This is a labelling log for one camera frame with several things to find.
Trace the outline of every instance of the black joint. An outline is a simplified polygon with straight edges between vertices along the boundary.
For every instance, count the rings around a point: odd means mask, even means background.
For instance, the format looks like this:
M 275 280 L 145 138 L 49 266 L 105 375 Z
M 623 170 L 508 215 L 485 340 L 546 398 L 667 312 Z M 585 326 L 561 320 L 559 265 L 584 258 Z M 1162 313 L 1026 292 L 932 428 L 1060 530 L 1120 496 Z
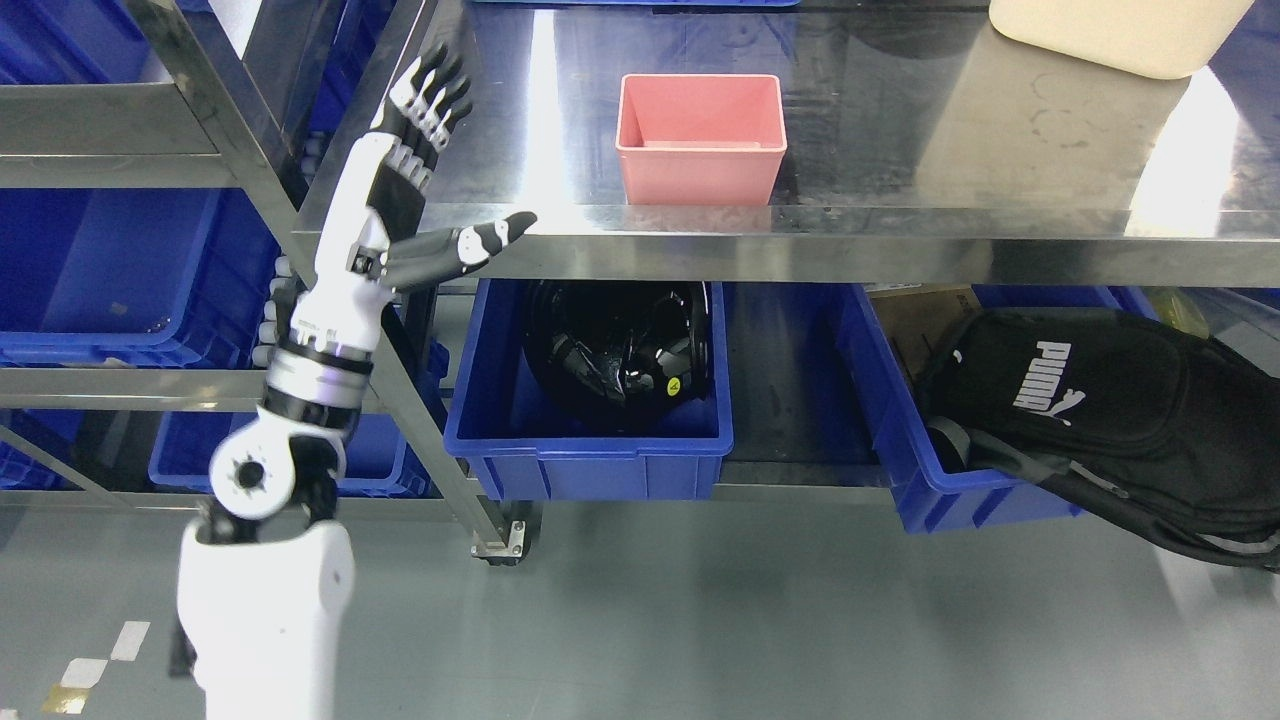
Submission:
M 292 355 L 297 355 L 298 357 L 306 357 L 307 360 L 325 365 L 326 368 L 337 368 L 339 370 L 358 373 L 361 375 L 369 375 L 374 372 L 374 364 L 369 360 L 338 357 L 337 355 L 329 355 L 328 352 L 320 352 L 310 345 L 298 345 L 291 338 L 282 340 L 279 348 Z
M 262 393 L 262 407 L 282 418 L 330 430 L 352 429 L 356 425 L 356 419 L 360 418 L 360 409 L 330 407 L 308 402 L 274 387 L 268 387 L 266 392 Z
M 241 462 L 236 466 L 236 484 L 243 489 L 262 487 L 265 478 L 266 468 L 262 468 L 262 464 L 256 460 Z
M 338 451 L 325 438 L 289 438 L 294 487 L 292 500 L 307 510 L 310 523 L 332 520 L 338 511 Z
M 205 544 L 242 544 L 257 542 L 256 520 L 246 520 L 232 515 L 220 502 L 211 500 L 207 510 L 205 525 L 200 529 L 198 539 Z

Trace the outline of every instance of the white container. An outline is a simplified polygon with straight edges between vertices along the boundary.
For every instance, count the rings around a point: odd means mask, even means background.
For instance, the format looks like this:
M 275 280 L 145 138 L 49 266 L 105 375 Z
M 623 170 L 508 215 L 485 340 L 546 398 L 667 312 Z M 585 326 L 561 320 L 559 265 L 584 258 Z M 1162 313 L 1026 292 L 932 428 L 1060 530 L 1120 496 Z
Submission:
M 1253 0 L 991 0 L 1023 42 L 1157 79 L 1203 68 Z

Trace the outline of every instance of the blue plastic crate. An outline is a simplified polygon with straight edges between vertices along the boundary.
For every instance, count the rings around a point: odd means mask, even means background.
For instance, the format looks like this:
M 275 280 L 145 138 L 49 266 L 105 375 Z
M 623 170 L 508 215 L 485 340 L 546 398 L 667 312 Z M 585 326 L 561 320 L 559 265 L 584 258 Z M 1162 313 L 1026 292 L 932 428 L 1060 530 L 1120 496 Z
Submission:
M 419 382 L 425 400 L 439 402 L 440 379 L 448 370 L 449 351 L 433 343 L 429 368 Z M 209 461 L 214 450 L 253 418 L 253 413 L 166 413 L 147 466 L 151 482 L 212 492 Z M 346 497 L 428 497 L 431 478 L 390 415 L 361 415 L 347 445 L 347 477 L 338 483 L 338 492 Z
M 534 379 L 521 347 L 520 281 L 481 281 L 444 450 L 494 500 L 694 500 L 710 496 L 733 447 L 724 291 L 712 284 L 712 388 L 652 437 L 589 433 Z
M 347 0 L 329 47 L 320 94 L 311 109 L 311 129 L 338 129 L 394 4 L 394 0 Z
M 0 0 L 0 85 L 133 82 L 151 53 L 122 0 Z
M 0 410 L 0 424 L 67 464 L 72 462 L 72 446 L 83 419 L 82 410 Z M 0 442 L 0 491 L 69 487 L 58 473 Z
M 0 366 L 246 368 L 278 254 L 238 190 L 0 191 Z
M 1121 307 L 1106 287 L 974 286 L 983 307 Z M 1117 288 L 1125 304 L 1140 296 Z M 892 479 L 893 501 L 909 533 L 983 528 L 1074 516 L 1080 509 L 998 470 L 946 473 L 861 286 L 842 286 L 837 345 L 854 384 L 873 446 Z

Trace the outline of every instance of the pink plastic container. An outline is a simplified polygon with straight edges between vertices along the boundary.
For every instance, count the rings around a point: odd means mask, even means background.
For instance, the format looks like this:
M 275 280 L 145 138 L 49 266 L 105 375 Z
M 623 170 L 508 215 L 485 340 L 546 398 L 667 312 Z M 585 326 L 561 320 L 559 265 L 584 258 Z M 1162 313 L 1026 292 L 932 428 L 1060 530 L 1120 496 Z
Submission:
M 616 141 L 635 205 L 768 205 L 787 133 L 776 76 L 622 78 Z

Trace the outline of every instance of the backpack strap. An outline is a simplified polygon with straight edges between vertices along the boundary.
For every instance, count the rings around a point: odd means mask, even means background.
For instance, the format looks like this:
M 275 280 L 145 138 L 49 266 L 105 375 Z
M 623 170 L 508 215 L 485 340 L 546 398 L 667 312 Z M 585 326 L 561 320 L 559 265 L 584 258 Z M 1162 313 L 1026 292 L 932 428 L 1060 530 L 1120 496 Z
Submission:
M 980 456 L 982 468 L 1001 470 L 1034 484 L 1071 471 L 1070 461 L 1065 457 L 1033 456 L 991 433 L 964 428 L 950 418 L 929 418 L 927 427 L 932 430 L 929 437 L 934 447 L 945 441 L 966 470 L 973 468 L 973 459 Z

